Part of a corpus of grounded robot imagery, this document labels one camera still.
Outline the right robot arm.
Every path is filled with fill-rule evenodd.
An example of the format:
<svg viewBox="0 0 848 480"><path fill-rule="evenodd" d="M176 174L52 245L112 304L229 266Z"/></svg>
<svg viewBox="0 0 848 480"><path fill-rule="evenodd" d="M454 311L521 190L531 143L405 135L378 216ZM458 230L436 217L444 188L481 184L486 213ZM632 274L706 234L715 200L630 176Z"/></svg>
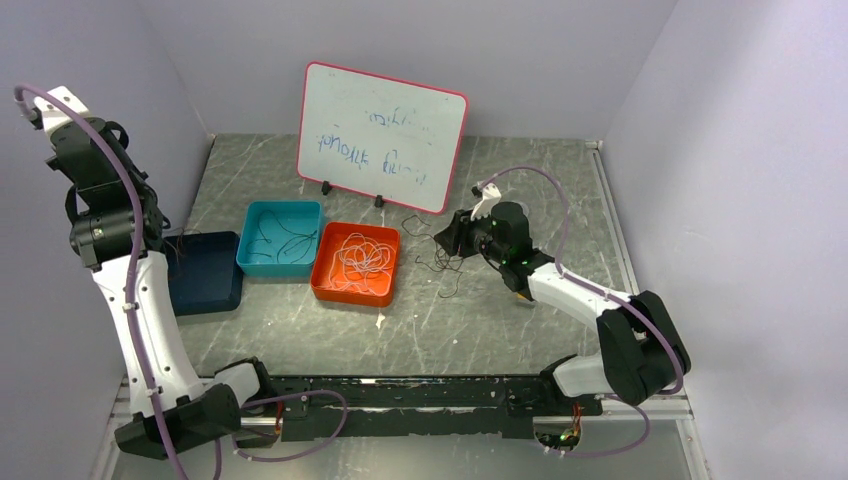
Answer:
<svg viewBox="0 0 848 480"><path fill-rule="evenodd" d="M509 290L566 313L597 335L597 354L565 357L543 370L547 381L539 398L548 412L565 413L583 395L614 395L638 406L681 388L691 360L660 296L608 290L557 264L534 246L519 204L499 203L479 219L458 210L435 241L450 256L481 256Z"/></svg>

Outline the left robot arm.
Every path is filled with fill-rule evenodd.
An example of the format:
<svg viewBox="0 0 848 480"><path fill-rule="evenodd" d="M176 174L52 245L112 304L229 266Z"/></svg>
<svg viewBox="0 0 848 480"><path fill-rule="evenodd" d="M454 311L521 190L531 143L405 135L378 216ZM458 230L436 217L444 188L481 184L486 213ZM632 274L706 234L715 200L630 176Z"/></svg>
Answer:
<svg viewBox="0 0 848 480"><path fill-rule="evenodd" d="M205 383L179 336L168 281L158 197L126 153L116 122L70 120L49 133L48 166L72 186L66 196L70 245L109 306L127 369L131 420L116 429L118 448L164 460L241 428L242 408L261 416L277 388L255 357L231 363Z"/></svg>

